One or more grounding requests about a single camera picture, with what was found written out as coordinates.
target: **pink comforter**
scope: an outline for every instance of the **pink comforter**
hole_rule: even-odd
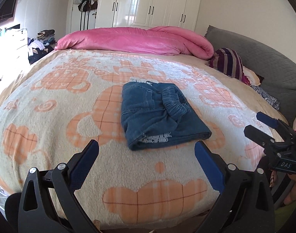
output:
[[[194,55],[209,60],[214,49],[203,36],[174,26],[158,26],[149,30],[116,27],[76,31],[61,38],[56,50],[67,48],[113,50],[158,55]]]

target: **fleece blanket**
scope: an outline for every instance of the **fleece blanket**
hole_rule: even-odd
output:
[[[127,147],[121,93],[131,80],[176,84],[212,131],[209,149],[240,169],[255,170],[263,155],[244,137],[246,125],[280,141],[256,113],[285,120],[282,115],[252,88],[193,56],[70,49],[38,65],[0,107],[0,186],[20,192],[31,167],[54,168],[95,139],[99,156],[75,195],[101,229],[175,226],[210,209],[219,195],[195,158],[196,141],[136,152]],[[52,199],[65,216],[54,193]]]
[[[159,55],[194,55],[209,60],[212,44],[193,31],[175,26],[158,26],[149,30],[116,27],[76,31],[61,38],[55,50],[67,48],[113,50]]]

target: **television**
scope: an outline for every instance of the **television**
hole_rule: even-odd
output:
[[[0,23],[12,18],[15,12],[17,0],[6,0],[0,8]]]

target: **gray quilted headboard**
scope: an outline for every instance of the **gray quilted headboard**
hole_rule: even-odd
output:
[[[279,111],[292,125],[296,117],[296,64],[273,48],[234,32],[209,26],[205,37],[214,50],[235,50],[244,66],[264,77],[261,87],[280,101]]]

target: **white wall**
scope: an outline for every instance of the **white wall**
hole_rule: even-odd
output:
[[[56,40],[66,34],[69,0],[18,0],[15,16],[0,24],[0,29],[21,24],[28,36],[34,38],[45,29],[54,29]]]
[[[296,63],[296,13],[287,0],[201,0],[195,32],[204,35],[209,25],[260,41]]]

